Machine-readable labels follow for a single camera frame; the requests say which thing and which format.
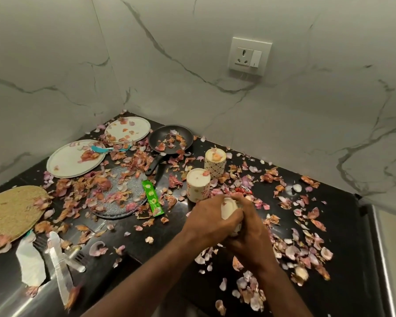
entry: pan handle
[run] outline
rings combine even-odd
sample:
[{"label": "pan handle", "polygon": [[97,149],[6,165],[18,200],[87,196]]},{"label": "pan handle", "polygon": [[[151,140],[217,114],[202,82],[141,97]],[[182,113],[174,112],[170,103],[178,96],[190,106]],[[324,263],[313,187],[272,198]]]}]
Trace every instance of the pan handle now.
[{"label": "pan handle", "polygon": [[161,154],[158,154],[155,156],[151,165],[149,165],[147,171],[145,171],[145,175],[147,177],[151,176],[151,174],[154,172],[155,168],[157,168],[158,164],[160,163],[161,159],[163,159],[163,156]]}]

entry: green wrapper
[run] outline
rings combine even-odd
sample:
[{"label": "green wrapper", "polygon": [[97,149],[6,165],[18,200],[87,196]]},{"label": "green wrapper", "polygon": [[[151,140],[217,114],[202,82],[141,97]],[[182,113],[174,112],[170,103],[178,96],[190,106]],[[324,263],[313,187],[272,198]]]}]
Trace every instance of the green wrapper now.
[{"label": "green wrapper", "polygon": [[144,180],[142,182],[142,186],[144,187],[145,193],[147,194],[147,199],[148,199],[148,203],[151,208],[151,211],[152,211],[152,216],[157,217],[159,215],[164,214],[164,211],[158,202],[158,197],[157,197],[157,194],[155,193],[155,190],[154,190],[154,187],[152,186],[151,181]]}]

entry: frying pan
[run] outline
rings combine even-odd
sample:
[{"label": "frying pan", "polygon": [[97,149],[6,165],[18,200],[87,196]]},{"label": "frying pan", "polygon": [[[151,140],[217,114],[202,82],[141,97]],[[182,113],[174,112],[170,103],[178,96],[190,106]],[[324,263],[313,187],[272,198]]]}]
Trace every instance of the frying pan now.
[{"label": "frying pan", "polygon": [[[181,135],[182,138],[185,139],[186,142],[185,150],[188,149],[191,146],[191,144],[194,142],[194,135],[192,134],[192,132],[188,128],[182,127],[181,125],[164,125],[163,127],[159,127],[157,130],[154,130],[152,133],[150,133],[148,137],[148,143],[151,149],[157,152],[157,155],[154,157],[154,160],[149,166],[148,170],[145,171],[145,175],[147,177],[151,176],[155,168],[157,168],[158,164],[164,158],[160,154],[160,152],[163,151],[158,151],[155,149],[155,147],[157,147],[160,144],[160,142],[163,142],[164,139],[169,138],[168,134],[170,133],[170,130],[176,130],[177,132],[179,132],[179,135]],[[173,144],[174,144],[173,148],[169,148],[168,145],[166,145],[166,149],[164,150],[164,152],[167,154],[167,156],[173,155],[176,153],[177,150],[181,149],[179,141],[175,140]]]}]

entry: knife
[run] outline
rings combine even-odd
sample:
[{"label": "knife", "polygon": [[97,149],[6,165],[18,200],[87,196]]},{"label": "knife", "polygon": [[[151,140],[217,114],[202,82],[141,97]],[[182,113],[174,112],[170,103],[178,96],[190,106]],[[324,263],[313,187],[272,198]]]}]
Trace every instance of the knife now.
[{"label": "knife", "polygon": [[69,293],[73,288],[72,277],[70,276],[69,268],[66,265],[62,248],[60,246],[59,235],[52,231],[48,238],[48,248],[53,263],[54,270],[57,277],[57,285],[59,287],[60,297],[62,298],[63,305],[66,305],[69,301]]}]

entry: marble wall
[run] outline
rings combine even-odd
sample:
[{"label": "marble wall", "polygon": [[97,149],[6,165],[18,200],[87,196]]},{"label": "marble wall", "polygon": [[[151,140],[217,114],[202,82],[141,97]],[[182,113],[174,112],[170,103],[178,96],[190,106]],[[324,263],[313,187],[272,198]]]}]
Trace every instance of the marble wall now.
[{"label": "marble wall", "polygon": [[0,184],[125,99],[91,0],[0,0]]},{"label": "marble wall", "polygon": [[[396,213],[396,0],[93,2],[130,111]],[[273,42],[263,78],[233,36]]]}]

